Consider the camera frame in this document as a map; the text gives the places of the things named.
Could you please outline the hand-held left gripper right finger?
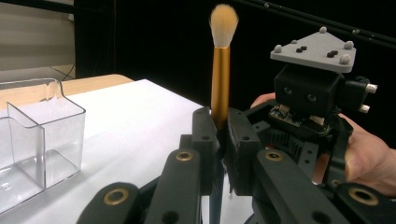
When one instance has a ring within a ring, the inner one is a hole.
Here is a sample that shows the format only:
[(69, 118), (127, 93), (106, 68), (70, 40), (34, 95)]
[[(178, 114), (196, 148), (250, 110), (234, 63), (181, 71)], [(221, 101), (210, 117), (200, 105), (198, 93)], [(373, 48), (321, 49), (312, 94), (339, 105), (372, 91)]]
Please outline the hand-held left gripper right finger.
[(227, 121), (226, 166), (230, 188), (238, 196), (252, 194), (254, 174), (252, 161), (262, 149), (260, 138), (247, 116), (234, 108), (229, 109)]

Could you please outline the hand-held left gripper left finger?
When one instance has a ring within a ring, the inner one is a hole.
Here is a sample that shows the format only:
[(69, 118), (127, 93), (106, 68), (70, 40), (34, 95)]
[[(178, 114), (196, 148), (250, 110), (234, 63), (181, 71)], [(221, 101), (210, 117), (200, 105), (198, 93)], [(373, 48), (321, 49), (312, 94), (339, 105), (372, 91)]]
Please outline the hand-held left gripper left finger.
[(201, 194), (212, 195), (219, 191), (219, 139), (218, 130), (208, 107), (192, 113), (191, 134), (182, 134), (179, 146), (194, 149), (200, 154)]

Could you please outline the makeup brush with gold ferrule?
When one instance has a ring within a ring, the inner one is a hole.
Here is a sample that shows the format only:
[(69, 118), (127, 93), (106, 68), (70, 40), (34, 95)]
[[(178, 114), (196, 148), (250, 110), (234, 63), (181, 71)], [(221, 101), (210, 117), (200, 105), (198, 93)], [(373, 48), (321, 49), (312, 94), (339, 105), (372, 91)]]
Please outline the makeup brush with gold ferrule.
[(215, 154), (215, 189), (209, 197), (209, 224), (220, 224), (224, 168), (222, 158), (225, 153), (225, 133), (228, 120), (231, 43), (239, 19), (230, 5), (214, 7), (209, 18), (214, 51), (211, 87), (211, 117), (217, 129), (219, 149)]

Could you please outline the clear plastic organizer box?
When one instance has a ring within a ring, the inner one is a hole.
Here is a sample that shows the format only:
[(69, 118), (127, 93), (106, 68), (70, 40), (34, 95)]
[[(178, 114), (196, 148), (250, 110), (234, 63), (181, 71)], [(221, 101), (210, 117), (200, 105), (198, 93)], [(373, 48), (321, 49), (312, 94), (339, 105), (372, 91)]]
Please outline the clear plastic organizer box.
[(0, 214), (80, 171), (85, 114), (54, 78), (0, 83)]

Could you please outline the black curtain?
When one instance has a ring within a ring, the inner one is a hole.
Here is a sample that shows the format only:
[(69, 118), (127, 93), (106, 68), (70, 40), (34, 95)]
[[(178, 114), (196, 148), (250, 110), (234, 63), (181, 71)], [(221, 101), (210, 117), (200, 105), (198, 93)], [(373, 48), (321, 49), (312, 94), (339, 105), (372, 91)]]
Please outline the black curtain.
[[(323, 19), (396, 38), (396, 0), (267, 0)], [(270, 59), (276, 44), (314, 33), (297, 21), (233, 0), (76, 0), (101, 14), (75, 16), (78, 77), (121, 74), (147, 78), (201, 105), (209, 105), (213, 42), (209, 16), (216, 4), (235, 8), (230, 106), (248, 108), (272, 91), (284, 64)], [(343, 40), (350, 36), (332, 33)], [(350, 38), (357, 49), (350, 77), (378, 85), (368, 114), (347, 112), (362, 127), (396, 147), (396, 49)]]

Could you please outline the light wooden table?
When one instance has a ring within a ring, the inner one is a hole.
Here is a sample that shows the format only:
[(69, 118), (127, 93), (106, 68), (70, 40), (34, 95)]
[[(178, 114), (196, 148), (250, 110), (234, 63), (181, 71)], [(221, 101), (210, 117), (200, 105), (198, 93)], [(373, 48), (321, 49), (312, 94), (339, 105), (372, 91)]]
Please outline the light wooden table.
[(52, 98), (59, 99), (88, 91), (101, 90), (121, 84), (133, 82), (132, 79), (118, 75), (104, 75), (67, 81), (57, 81), (53, 78), (31, 79), (26, 82), (0, 83), (0, 110), (7, 107), (7, 103), (28, 105)]

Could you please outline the black horizontal bar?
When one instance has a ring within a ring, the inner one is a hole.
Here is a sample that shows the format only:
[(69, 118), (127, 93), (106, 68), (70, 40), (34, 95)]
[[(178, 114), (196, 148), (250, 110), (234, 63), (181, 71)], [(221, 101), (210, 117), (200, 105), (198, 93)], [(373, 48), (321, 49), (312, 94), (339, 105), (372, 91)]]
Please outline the black horizontal bar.
[(0, 3), (12, 4), (23, 7), (34, 7), (45, 10), (52, 10), (62, 13), (102, 13), (106, 11), (106, 7), (83, 7), (74, 4), (62, 3), (50, 0), (0, 0)]

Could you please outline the black metal frame rod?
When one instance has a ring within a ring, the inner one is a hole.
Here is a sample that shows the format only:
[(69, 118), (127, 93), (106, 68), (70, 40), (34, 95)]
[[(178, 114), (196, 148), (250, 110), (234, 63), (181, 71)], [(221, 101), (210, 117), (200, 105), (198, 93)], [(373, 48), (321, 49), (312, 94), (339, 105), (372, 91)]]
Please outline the black metal frame rod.
[(309, 13), (305, 13), (289, 7), (283, 7), (275, 3), (268, 2), (267, 0), (233, 0), (235, 2), (255, 7), (266, 12), (274, 13), (279, 16), (290, 18), (297, 21), (302, 21), (311, 25), (326, 26), (338, 34), (348, 35), (368, 43), (377, 44), (390, 49), (396, 49), (396, 37), (381, 35), (370, 32), (356, 26), (343, 24), (337, 21), (323, 19)]

